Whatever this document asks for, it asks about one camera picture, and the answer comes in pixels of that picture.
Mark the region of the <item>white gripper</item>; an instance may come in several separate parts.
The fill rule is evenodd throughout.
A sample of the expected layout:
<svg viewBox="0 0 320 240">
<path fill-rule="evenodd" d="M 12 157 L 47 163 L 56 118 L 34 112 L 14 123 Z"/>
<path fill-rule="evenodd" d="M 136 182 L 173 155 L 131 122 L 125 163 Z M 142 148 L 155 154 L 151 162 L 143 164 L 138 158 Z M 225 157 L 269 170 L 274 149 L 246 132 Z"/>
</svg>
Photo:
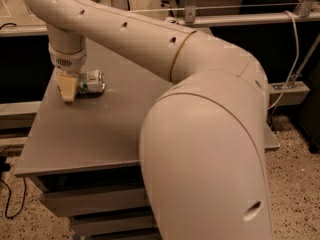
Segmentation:
<svg viewBox="0 0 320 240">
<path fill-rule="evenodd" d="M 48 50 L 52 64 L 63 70 L 57 73 L 57 86 L 61 97 L 65 102 L 73 102 L 77 93 L 78 75 L 69 72 L 79 71 L 86 63 L 87 48 L 84 46 L 78 52 L 68 54 L 54 49 L 49 44 Z"/>
</svg>

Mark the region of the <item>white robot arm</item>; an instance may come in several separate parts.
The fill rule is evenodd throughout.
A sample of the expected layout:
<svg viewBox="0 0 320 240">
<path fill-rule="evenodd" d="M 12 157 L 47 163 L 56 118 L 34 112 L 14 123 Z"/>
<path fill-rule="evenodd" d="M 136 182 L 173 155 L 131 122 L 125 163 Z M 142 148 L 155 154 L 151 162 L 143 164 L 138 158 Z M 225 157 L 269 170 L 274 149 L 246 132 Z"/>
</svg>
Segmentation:
<svg viewBox="0 0 320 240">
<path fill-rule="evenodd" d="M 254 56 L 97 0 L 26 3 L 55 71 L 16 174 L 53 212 L 102 239 L 273 239 Z"/>
</svg>

